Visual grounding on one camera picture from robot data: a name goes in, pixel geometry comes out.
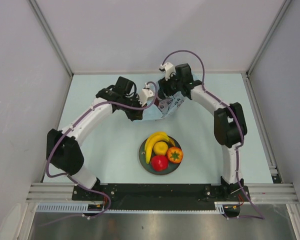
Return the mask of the light blue plastic bag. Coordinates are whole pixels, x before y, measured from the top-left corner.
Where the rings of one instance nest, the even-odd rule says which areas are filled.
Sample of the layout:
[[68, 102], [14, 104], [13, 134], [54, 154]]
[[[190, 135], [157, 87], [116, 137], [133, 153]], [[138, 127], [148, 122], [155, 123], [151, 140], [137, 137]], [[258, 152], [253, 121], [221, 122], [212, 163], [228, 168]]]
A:
[[160, 86], [159, 80], [155, 81], [157, 86], [158, 96], [155, 99], [154, 104], [145, 109], [142, 113], [142, 120], [141, 121], [157, 121], [163, 120], [170, 115], [173, 115], [175, 111], [185, 102], [187, 97], [183, 96], [180, 91], [174, 93], [171, 96], [160, 97]]

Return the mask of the yellow fake banana bunch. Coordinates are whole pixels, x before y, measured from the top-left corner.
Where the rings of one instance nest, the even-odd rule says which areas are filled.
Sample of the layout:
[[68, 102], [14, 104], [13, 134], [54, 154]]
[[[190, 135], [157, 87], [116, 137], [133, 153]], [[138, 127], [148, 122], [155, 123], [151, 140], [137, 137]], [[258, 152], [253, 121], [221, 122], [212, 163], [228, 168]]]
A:
[[158, 131], [153, 133], [145, 142], [144, 152], [145, 152], [145, 162], [149, 164], [151, 161], [152, 151], [154, 145], [158, 142], [166, 142], [171, 144], [172, 146], [176, 146], [174, 140], [169, 137], [165, 132]]

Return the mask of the yellow fake lemon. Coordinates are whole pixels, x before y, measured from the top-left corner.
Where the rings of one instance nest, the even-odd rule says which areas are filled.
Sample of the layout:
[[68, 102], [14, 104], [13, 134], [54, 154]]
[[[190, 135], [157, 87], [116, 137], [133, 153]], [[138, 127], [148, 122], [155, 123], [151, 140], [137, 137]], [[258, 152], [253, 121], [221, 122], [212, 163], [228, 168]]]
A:
[[153, 152], [156, 155], [160, 155], [160, 156], [165, 156], [168, 149], [169, 149], [169, 146], [164, 141], [159, 141], [159, 142], [155, 143], [155, 145], [153, 146]]

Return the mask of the orange fake persimmon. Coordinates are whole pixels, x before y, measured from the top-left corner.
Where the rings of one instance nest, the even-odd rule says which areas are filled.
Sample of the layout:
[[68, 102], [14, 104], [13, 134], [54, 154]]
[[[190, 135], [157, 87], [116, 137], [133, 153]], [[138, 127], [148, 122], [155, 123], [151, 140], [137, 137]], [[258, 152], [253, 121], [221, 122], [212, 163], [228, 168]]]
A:
[[184, 153], [179, 147], [170, 147], [166, 152], [166, 157], [173, 164], [180, 164], [183, 160]]

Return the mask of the red fake apple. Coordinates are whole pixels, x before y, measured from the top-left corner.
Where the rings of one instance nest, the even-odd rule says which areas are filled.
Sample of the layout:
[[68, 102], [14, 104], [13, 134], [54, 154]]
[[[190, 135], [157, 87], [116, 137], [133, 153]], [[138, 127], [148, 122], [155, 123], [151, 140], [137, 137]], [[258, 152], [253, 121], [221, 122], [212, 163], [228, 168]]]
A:
[[165, 155], [155, 155], [150, 160], [154, 171], [161, 172], [168, 168], [169, 160]]

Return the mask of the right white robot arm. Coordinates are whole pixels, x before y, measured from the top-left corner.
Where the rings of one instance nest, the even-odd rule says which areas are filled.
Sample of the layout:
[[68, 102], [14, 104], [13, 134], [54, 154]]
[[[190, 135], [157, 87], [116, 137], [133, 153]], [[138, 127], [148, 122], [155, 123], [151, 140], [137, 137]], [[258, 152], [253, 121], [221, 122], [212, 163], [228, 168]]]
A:
[[213, 115], [213, 133], [223, 156], [220, 194], [225, 200], [232, 201], [244, 185], [239, 148], [244, 144], [248, 129], [242, 105], [238, 102], [227, 104], [208, 91], [201, 80], [194, 80], [187, 63], [174, 66], [167, 62], [159, 70], [164, 73], [158, 81], [161, 96], [170, 97], [180, 92]]

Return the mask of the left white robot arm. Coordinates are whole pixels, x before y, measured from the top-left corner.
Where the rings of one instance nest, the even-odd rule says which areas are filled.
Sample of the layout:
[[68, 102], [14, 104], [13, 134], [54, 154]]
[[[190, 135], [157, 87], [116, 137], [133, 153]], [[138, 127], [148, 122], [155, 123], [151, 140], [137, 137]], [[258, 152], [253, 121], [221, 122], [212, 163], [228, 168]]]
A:
[[157, 86], [148, 81], [141, 91], [132, 80], [119, 76], [115, 84], [102, 88], [85, 111], [59, 130], [51, 129], [46, 141], [45, 174], [48, 178], [65, 177], [83, 189], [90, 200], [100, 196], [100, 179], [85, 165], [81, 146], [89, 134], [116, 111], [131, 121], [141, 120], [150, 108], [149, 99], [157, 96]]

